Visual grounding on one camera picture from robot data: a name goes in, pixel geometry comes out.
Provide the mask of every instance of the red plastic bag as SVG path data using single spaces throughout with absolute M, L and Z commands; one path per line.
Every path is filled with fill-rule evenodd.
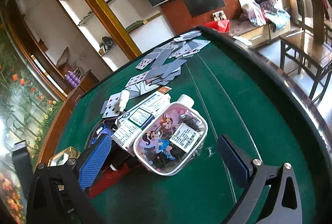
M 227 33 L 229 31 L 229 20 L 208 22 L 204 26 L 218 30 L 220 33 Z

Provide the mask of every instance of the drawer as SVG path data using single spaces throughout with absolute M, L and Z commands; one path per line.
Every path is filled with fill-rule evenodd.
M 275 33 L 273 33 L 273 27 L 274 27 L 274 24 L 269 24 L 271 39 L 274 39 L 283 33 L 289 32 L 291 30 L 291 21 L 288 21 L 288 23 L 286 24 L 286 26 L 283 29 L 276 31 Z
M 256 46 L 266 40 L 270 39 L 269 25 L 258 27 L 248 33 L 242 34 L 240 37 L 248 39 L 252 42 L 252 46 Z

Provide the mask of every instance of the pile of clothes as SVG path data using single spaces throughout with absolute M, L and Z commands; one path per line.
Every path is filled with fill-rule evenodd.
M 262 26 L 271 21 L 274 24 L 273 32 L 286 26 L 291 16 L 279 8 L 278 0 L 255 0 L 246 4 L 240 16 L 242 20 L 250 20 L 255 26 Z

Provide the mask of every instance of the cartoon girl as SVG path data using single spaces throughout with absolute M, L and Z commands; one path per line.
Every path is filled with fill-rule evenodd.
M 170 137 L 172 137 L 172 135 L 176 131 L 176 128 L 179 125 L 180 124 L 173 125 L 173 119 L 163 115 L 162 121 L 160 122 L 161 131 L 163 132 L 163 137 L 165 137 L 166 139 L 170 139 Z
M 144 142 L 140 145 L 144 148 L 155 147 L 156 154 L 163 152 L 163 154 L 170 160 L 175 160 L 170 151 L 172 147 L 169 145 L 169 140 L 162 140 L 160 137 L 162 133 L 156 133 L 155 131 L 149 131 L 143 134 L 142 139 Z

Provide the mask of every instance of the metal screw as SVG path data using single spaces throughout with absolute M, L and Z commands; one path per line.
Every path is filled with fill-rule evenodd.
M 76 159 L 68 159 L 67 164 L 68 165 L 74 165 L 76 163 Z
M 44 168 L 45 167 L 45 163 L 39 163 L 38 165 L 37 165 L 37 169 L 42 169 L 42 168 Z
M 292 166 L 287 162 L 284 164 L 284 166 L 285 166 L 286 169 L 291 169 L 292 168 Z
M 252 162 L 253 162 L 253 164 L 255 164 L 256 166 L 260 166 L 260 165 L 262 165 L 262 162 L 261 162 L 260 159 L 254 159 Z

